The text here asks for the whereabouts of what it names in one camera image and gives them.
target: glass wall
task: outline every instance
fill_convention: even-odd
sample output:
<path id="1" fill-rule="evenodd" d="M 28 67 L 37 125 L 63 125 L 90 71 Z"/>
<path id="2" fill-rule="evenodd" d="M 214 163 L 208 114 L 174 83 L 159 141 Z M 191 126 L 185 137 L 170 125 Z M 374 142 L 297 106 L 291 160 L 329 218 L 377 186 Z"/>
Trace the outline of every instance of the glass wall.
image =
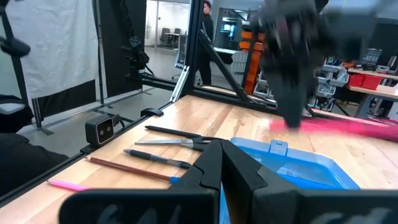
<path id="1" fill-rule="evenodd" d="M 4 27 L 0 22 L 0 36 L 5 37 Z M 21 97 L 17 77 L 12 65 L 11 56 L 0 50 L 0 94 Z"/>
<path id="2" fill-rule="evenodd" d="M 242 22 L 248 20 L 251 12 L 220 8 L 214 41 L 215 47 L 239 50 L 239 43 L 242 41 Z"/>
<path id="3" fill-rule="evenodd" d="M 145 46 L 154 47 L 156 44 L 156 14 L 157 1 L 147 0 L 147 13 L 145 21 Z"/>
<path id="4" fill-rule="evenodd" d="M 157 20 L 157 47 L 169 50 L 178 49 L 179 35 L 188 30 L 189 4 L 159 2 Z"/>

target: black handle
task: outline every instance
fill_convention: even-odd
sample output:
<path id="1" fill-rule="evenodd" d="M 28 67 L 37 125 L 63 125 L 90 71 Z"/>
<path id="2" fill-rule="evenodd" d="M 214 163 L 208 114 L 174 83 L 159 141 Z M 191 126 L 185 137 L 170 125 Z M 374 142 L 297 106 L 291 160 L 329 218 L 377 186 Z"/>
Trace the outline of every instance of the black handle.
<path id="1" fill-rule="evenodd" d="M 177 131 L 177 130 L 161 128 L 161 127 L 157 127 L 157 126 L 145 126 L 145 128 L 150 131 L 158 131 L 158 132 L 167 133 L 167 134 L 174 134 L 174 135 L 183 136 L 183 137 L 190 138 L 190 139 L 201 137 L 200 134 L 186 133 L 184 131 Z"/>
<path id="2" fill-rule="evenodd" d="M 209 146 L 208 144 L 193 143 L 192 149 L 198 152 L 204 152 L 208 146 Z"/>
<path id="3" fill-rule="evenodd" d="M 133 150 L 133 149 L 129 149 L 129 155 L 130 156 L 134 156 L 134 157 L 138 157 L 140 159 L 146 159 L 146 160 L 150 160 L 150 156 L 151 156 L 149 153 L 136 151 L 136 150 Z"/>

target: wooden tabletop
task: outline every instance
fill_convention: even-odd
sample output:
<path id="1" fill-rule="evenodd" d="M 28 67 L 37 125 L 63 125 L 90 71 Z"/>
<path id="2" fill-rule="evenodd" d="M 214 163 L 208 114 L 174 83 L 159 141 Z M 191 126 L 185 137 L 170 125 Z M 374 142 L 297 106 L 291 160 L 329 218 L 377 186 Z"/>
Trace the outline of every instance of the wooden tabletop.
<path id="1" fill-rule="evenodd" d="M 162 117 L 149 118 L 89 156 L 163 175 L 183 175 L 185 171 L 182 169 L 136 159 L 123 153 L 123 149 L 134 148 L 191 163 L 200 155 L 199 152 L 180 146 L 135 146 L 134 142 L 138 140 L 177 138 L 146 131 L 144 128 L 145 125 L 155 125 L 225 139 L 237 136 L 263 142 L 270 142 L 271 139 L 286 141 L 291 148 L 323 154 L 333 159 L 362 188 L 398 188 L 397 144 L 347 134 L 272 133 L 268 128 L 272 119 L 279 117 L 185 96 L 164 109 Z M 170 185 L 161 180 L 92 164 L 86 159 L 76 162 L 52 179 L 88 187 L 116 189 L 166 189 Z M 47 183 L 40 184 L 0 208 L 0 223 L 57 223 L 58 209 L 71 194 L 69 190 L 52 187 Z"/>
<path id="2" fill-rule="evenodd" d="M 347 88 L 351 91 L 357 91 L 360 93 L 366 93 L 374 96 L 383 96 L 386 98 L 391 98 L 398 100 L 398 88 L 391 87 L 391 86 L 384 86 L 384 85 L 379 85 L 376 90 L 369 90 L 366 88 L 361 88 L 361 87 L 352 87 L 352 86 L 347 86 Z"/>
<path id="3" fill-rule="evenodd" d="M 365 75 L 373 75 L 373 76 L 378 76 L 378 77 L 383 77 L 383 78 L 391 78 L 391 79 L 398 80 L 398 76 L 397 75 L 388 75 L 388 74 L 372 72 L 372 71 L 363 71 L 363 70 L 358 70 L 358 69 L 354 69 L 354 68 L 348 69 L 348 72 L 360 73 L 360 74 L 365 74 Z"/>
<path id="4" fill-rule="evenodd" d="M 209 89 L 209 90 L 214 90 L 214 91 L 220 91 L 223 93 L 228 93 L 231 95 L 236 95 L 235 92 L 231 91 L 231 90 L 226 90 L 224 88 L 218 88 L 217 86 L 203 86 L 203 88 Z M 262 98 L 256 97 L 254 95 L 249 95 L 249 98 L 253 99 L 253 100 L 259 100 L 259 101 L 264 101 Z M 385 126 L 386 124 L 381 124 L 381 123 L 377 123 L 374 121 L 369 121 L 369 120 L 364 120 L 364 119 L 360 119 L 360 118 L 354 118 L 354 117 L 350 117 L 350 116 L 345 116 L 342 114 L 336 114 L 336 113 L 332 113 L 332 112 L 327 112 L 327 111 L 323 111 L 323 110 L 318 110 L 315 108 L 312 108 L 312 111 L 315 114 L 320 114 L 320 115 L 325 115 L 325 116 L 329 116 L 332 118 L 336 118 L 336 119 L 347 119 L 350 121 L 359 121 L 362 123 L 366 123 L 366 124 L 373 124 L 373 125 L 378 125 L 378 126 Z"/>

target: white curtain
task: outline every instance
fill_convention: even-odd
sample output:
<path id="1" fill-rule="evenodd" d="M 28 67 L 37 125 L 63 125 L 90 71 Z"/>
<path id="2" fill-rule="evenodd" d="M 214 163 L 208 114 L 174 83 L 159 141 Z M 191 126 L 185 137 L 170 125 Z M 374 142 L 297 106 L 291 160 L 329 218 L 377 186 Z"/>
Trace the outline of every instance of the white curtain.
<path id="1" fill-rule="evenodd" d="M 31 47 L 21 59 L 31 98 L 52 95 L 98 75 L 98 39 L 91 0 L 11 0 L 14 36 Z"/>

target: blue plastic bin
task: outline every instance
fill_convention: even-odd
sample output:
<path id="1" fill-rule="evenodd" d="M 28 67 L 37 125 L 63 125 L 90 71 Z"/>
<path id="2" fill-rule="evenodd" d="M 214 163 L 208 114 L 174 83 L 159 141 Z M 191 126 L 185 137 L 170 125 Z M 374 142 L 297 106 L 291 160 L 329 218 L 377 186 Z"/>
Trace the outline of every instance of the blue plastic bin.
<path id="1" fill-rule="evenodd" d="M 289 149 L 287 142 L 272 140 L 268 144 L 244 138 L 232 138 L 231 142 L 268 169 L 303 189 L 359 189 L 333 160 L 311 152 Z M 223 190 L 220 223 L 230 223 Z"/>

